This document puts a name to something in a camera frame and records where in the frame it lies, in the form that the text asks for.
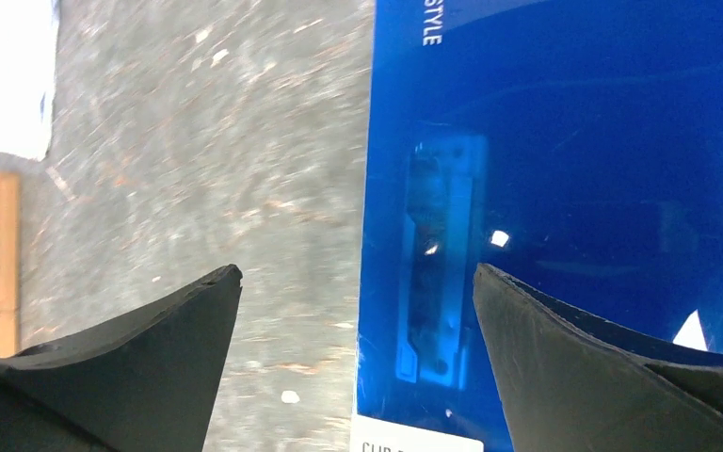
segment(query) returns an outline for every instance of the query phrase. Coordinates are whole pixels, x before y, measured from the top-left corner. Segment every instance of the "gray table surface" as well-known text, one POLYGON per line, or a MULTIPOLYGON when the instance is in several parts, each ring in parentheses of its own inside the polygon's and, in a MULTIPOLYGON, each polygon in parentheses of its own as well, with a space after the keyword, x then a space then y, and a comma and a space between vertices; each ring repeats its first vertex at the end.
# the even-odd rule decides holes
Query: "gray table surface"
POLYGON ((23 175, 23 346, 236 263, 204 450, 347 450, 373 9, 63 1, 49 156, 0 154, 23 175))

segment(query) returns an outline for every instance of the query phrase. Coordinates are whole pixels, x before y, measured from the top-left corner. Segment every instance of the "gray concrete surface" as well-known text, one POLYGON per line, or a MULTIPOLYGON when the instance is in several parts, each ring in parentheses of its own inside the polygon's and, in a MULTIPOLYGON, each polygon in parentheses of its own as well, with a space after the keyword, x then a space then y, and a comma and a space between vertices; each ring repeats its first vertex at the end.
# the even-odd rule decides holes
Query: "gray concrete surface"
POLYGON ((205 450, 346 450, 372 1, 62 9, 52 149, 0 155, 24 176, 23 345, 236 263, 205 450))

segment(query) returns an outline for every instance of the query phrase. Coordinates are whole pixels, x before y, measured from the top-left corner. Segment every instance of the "blue box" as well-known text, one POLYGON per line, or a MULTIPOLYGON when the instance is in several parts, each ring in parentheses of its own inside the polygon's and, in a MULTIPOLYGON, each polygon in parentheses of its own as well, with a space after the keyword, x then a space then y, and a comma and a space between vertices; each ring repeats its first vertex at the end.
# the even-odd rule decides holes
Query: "blue box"
POLYGON ((723 353, 723 0, 380 0, 351 450, 512 450, 487 262, 723 353))

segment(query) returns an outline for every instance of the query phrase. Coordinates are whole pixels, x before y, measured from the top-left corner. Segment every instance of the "product image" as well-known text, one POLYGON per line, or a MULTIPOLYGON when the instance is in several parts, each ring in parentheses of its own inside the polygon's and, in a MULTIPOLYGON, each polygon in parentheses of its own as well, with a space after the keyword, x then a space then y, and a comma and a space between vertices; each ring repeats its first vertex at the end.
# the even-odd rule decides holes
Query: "product image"
POLYGON ((723 355, 723 1, 376 8, 351 450, 521 452, 479 264, 723 355))

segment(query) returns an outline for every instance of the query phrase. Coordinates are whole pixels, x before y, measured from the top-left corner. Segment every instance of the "white triangle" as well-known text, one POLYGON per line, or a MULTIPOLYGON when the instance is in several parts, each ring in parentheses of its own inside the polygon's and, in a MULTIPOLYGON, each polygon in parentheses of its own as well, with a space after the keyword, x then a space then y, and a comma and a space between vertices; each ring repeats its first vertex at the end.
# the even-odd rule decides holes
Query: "white triangle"
POLYGON ((699 313, 695 310, 686 319, 678 331, 678 334, 672 339, 673 344, 683 347, 693 348, 695 350, 708 351, 705 344, 705 334, 702 332, 702 325, 699 323, 699 313))

